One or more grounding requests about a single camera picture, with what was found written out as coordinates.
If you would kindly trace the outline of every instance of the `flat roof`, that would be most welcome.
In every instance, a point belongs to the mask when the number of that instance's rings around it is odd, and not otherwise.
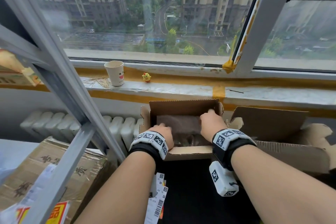
[[[81,33],[77,32],[64,39],[64,43],[83,44],[132,44],[139,45],[144,39],[144,34],[119,34],[119,33]]]

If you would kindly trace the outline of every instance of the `road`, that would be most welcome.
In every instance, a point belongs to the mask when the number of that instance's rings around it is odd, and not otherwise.
[[[171,2],[163,5],[155,14],[154,20],[154,29],[153,35],[148,36],[149,38],[157,38],[157,39],[166,39],[166,35],[168,34],[168,29],[165,23],[165,13],[169,8]],[[216,56],[219,47],[225,44],[225,38],[219,36],[211,36],[210,38],[204,36],[195,36],[192,34],[188,34],[187,36],[177,36],[178,39],[184,39],[186,41],[191,42],[200,47],[202,53],[200,55],[211,55]]]

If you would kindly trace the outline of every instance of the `toy chicken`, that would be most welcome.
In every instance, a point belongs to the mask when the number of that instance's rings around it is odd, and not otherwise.
[[[149,73],[144,73],[142,75],[142,78],[145,82],[151,82],[151,76],[149,75]]]

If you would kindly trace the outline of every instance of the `yellow label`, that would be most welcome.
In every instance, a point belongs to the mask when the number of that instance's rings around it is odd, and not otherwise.
[[[52,210],[46,224],[62,224],[63,215],[66,214],[68,202],[59,202]],[[19,208],[16,210],[16,218],[18,224],[21,224],[26,217],[30,207]]]

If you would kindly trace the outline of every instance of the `paper cup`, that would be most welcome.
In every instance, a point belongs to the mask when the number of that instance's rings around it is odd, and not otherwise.
[[[112,86],[122,86],[124,84],[124,62],[114,60],[105,63],[104,66]]]

